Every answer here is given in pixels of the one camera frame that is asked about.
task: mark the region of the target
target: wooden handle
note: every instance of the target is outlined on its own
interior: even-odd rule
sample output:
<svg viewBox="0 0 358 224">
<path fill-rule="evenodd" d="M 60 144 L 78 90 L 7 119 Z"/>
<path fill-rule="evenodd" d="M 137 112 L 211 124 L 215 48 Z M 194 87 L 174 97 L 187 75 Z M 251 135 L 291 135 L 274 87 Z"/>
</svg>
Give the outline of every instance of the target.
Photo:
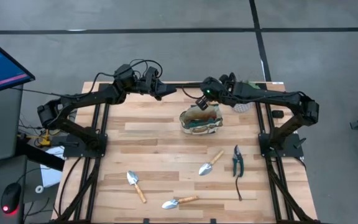
<svg viewBox="0 0 358 224">
<path fill-rule="evenodd" d="M 224 151 L 220 151 L 210 162 L 211 165 L 213 165 L 222 155 L 223 155 Z"/>
<path fill-rule="evenodd" d="M 192 196 L 192 197 L 188 197 L 188 198 L 181 198 L 178 200 L 178 203 L 186 203 L 186 202 L 192 202 L 194 200 L 198 200 L 200 199 L 198 196 Z"/>
<path fill-rule="evenodd" d="M 135 188 L 136 188 L 137 194 L 139 195 L 139 197 L 140 197 L 140 199 L 142 200 L 142 202 L 143 202 L 143 203 L 146 203 L 147 200 L 146 200 L 146 198 L 144 197 L 144 194 L 143 194 L 142 190 L 140 189 L 140 187 L 139 187 L 137 184 L 135 184 Z"/>
</svg>

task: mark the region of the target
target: table leg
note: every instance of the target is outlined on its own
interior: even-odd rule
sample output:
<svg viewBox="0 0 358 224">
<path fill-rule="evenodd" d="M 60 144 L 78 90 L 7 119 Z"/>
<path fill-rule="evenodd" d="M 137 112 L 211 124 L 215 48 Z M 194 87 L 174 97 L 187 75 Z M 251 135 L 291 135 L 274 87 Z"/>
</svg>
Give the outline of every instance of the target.
<svg viewBox="0 0 358 224">
<path fill-rule="evenodd" d="M 16 155 L 26 155 L 31 161 L 59 171 L 63 171 L 63 166 L 65 164 L 63 159 L 24 143 L 20 139 L 16 142 Z"/>
</svg>

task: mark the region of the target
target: black line on floor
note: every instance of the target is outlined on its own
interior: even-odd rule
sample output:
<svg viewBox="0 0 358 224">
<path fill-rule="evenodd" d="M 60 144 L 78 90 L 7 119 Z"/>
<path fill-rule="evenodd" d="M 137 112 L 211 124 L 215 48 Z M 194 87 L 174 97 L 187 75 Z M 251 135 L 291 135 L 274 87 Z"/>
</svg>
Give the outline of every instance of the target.
<svg viewBox="0 0 358 224">
<path fill-rule="evenodd" d="M 254 32 L 243 27 L 150 28 L 150 29 L 81 29 L 81 30 L 0 30 L 0 34 L 172 34 L 172 33 L 236 33 Z"/>
<path fill-rule="evenodd" d="M 358 32 L 358 27 L 327 28 L 255 28 L 249 27 L 194 27 L 194 28 L 149 28 L 149 29 L 77 29 L 77 30 L 0 30 L 0 35 L 43 35 L 43 34 L 175 34 L 175 33 L 242 33 L 242 32 Z"/>
<path fill-rule="evenodd" d="M 261 28 L 260 28 L 260 24 L 259 24 L 258 12 L 256 10 L 255 1 L 249 0 L 249 5 L 251 7 L 252 19 L 254 21 L 256 41 L 258 42 L 259 56 L 260 56 L 260 61 L 262 64 L 265 81 L 271 82 L 272 77 L 270 76 L 269 64 L 267 63 L 267 56 L 266 56 L 264 40 L 262 37 L 262 33 L 260 32 Z"/>
<path fill-rule="evenodd" d="M 358 27 L 262 28 L 261 32 L 358 32 Z"/>
</svg>

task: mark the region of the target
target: desk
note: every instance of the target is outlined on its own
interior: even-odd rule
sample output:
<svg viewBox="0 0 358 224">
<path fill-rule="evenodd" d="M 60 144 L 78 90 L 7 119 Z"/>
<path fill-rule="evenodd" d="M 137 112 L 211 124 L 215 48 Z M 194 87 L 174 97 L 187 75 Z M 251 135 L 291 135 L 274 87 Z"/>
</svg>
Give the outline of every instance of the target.
<svg viewBox="0 0 358 224">
<path fill-rule="evenodd" d="M 88 92 L 90 87 L 91 83 L 85 83 L 83 93 Z M 267 83 L 267 88 L 285 90 L 282 83 Z M 201 96 L 199 89 L 189 88 L 186 91 L 190 95 Z M 257 140 L 260 129 L 255 107 L 239 114 L 229 106 L 220 105 L 223 127 L 214 134 L 192 136 L 182 133 L 178 117 L 193 104 L 194 100 L 178 90 L 162 101 L 156 101 L 151 96 L 130 94 L 125 103 L 110 107 L 106 130 L 108 148 L 101 160 L 92 222 L 140 223 L 143 218 L 157 223 L 209 223 L 211 218 L 216 218 L 218 223 L 275 222 L 266 164 L 260 155 Z M 272 110 L 285 112 L 283 119 L 274 120 L 276 126 L 291 117 L 288 108 L 272 106 Z M 76 122 L 91 126 L 93 111 L 94 106 L 79 109 Z M 262 111 L 267 121 L 265 108 Z M 239 179 L 241 202 L 238 201 L 235 178 L 232 177 L 236 144 L 245 165 L 244 176 Z M 220 150 L 224 150 L 224 155 L 215 163 L 213 171 L 199 176 L 200 166 Z M 66 161 L 63 180 L 75 160 Z M 68 181 L 63 208 L 78 191 L 82 162 L 77 164 Z M 293 158 L 283 158 L 283 165 L 290 193 L 311 218 L 316 218 L 305 168 Z M 128 184 L 128 170 L 139 176 L 139 186 L 148 200 L 146 204 L 141 203 L 135 188 Z M 161 208 L 167 200 L 192 195 L 200 196 L 200 200 L 171 210 Z M 281 193 L 278 196 L 282 217 L 287 218 Z M 85 217 L 87 200 L 85 195 L 82 218 Z"/>
<path fill-rule="evenodd" d="M 24 212 L 24 183 L 25 177 L 21 178 L 19 183 L 22 186 L 22 192 L 19 201 L 19 208 L 12 214 L 5 214 L 1 210 L 1 196 L 5 187 L 16 182 L 20 176 L 25 173 L 27 165 L 26 156 L 12 157 L 0 161 L 0 223 L 4 224 L 20 224 L 23 219 Z"/>
</svg>

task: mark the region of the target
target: computer mouse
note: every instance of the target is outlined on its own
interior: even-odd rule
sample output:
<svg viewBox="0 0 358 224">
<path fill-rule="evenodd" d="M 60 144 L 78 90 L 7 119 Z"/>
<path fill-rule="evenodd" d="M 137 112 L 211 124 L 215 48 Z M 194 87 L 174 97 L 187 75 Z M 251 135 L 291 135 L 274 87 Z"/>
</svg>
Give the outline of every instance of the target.
<svg viewBox="0 0 358 224">
<path fill-rule="evenodd" d="M 11 183 L 6 186 L 1 197 L 1 209 L 4 213 L 12 213 L 19 205 L 22 186 L 18 183 Z"/>
</svg>

